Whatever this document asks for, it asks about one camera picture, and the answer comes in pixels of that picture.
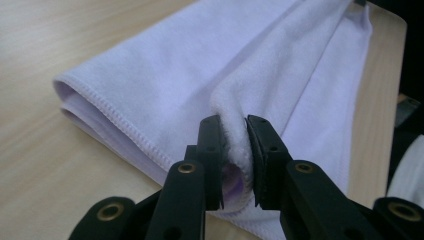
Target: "white towel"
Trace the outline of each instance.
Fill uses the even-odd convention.
[[[253,207],[244,117],[271,121],[294,158],[345,191],[356,93],[371,26],[347,0],[200,1],[55,78],[64,113],[159,183],[219,114],[229,141],[225,210],[263,239],[276,212]]]
[[[406,150],[393,176],[388,197],[398,197],[424,208],[424,135]]]

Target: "white cloth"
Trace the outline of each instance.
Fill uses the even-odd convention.
[[[420,135],[406,150],[387,192],[424,208],[424,136]]]
[[[225,210],[263,239],[276,212],[253,207],[244,117],[271,121],[294,158],[346,190],[356,93],[371,25],[346,0],[200,1],[55,78],[64,113],[159,183],[221,116],[229,141]]]

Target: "light wood surface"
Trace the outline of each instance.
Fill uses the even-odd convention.
[[[0,0],[0,239],[67,239],[97,201],[160,187],[59,111],[54,75],[190,0]],[[350,197],[385,189],[406,25],[379,8],[354,126]],[[207,217],[206,239],[256,239]]]

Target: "brass rivet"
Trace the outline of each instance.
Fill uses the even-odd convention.
[[[410,222],[418,222],[422,219],[421,214],[416,209],[403,203],[391,202],[388,208],[394,215]]]
[[[112,221],[124,212],[124,205],[119,202],[109,203],[97,212],[97,219],[103,222]]]
[[[196,171],[196,166],[191,163],[183,163],[180,166],[178,166],[178,171],[180,173],[192,173]]]
[[[294,168],[302,173],[312,173],[314,171],[314,167],[308,163],[298,163]]]

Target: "black object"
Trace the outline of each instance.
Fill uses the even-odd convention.
[[[279,210],[287,239],[422,239],[424,211],[399,198],[370,210],[344,196],[316,164],[292,160],[271,124],[247,118],[254,156],[254,193],[264,210]]]
[[[287,239],[421,239],[424,211],[397,198],[373,210],[347,199],[322,169],[294,161],[272,125],[249,116],[256,204],[280,210]],[[223,206],[221,168],[225,141],[218,116],[200,124],[198,145],[169,170],[161,191],[138,204],[111,197],[95,204],[72,240],[204,239],[205,211]]]

